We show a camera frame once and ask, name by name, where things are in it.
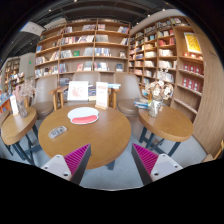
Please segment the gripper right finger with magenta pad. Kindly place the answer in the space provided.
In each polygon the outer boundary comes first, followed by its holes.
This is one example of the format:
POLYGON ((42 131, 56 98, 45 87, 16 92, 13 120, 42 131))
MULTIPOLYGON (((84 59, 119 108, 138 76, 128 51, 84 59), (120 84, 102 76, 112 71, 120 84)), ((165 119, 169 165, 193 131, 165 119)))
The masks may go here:
POLYGON ((167 154, 157 155, 137 144, 132 144, 131 153, 143 185, 148 185, 182 169, 167 154))

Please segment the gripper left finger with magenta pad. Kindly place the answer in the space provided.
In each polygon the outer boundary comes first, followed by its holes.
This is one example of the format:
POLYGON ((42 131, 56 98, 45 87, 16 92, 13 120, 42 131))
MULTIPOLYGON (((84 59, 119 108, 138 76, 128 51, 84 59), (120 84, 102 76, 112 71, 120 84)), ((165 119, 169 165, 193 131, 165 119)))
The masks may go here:
POLYGON ((91 145, 84 145, 69 154, 55 155, 42 169, 65 180, 80 184, 91 155, 91 145))

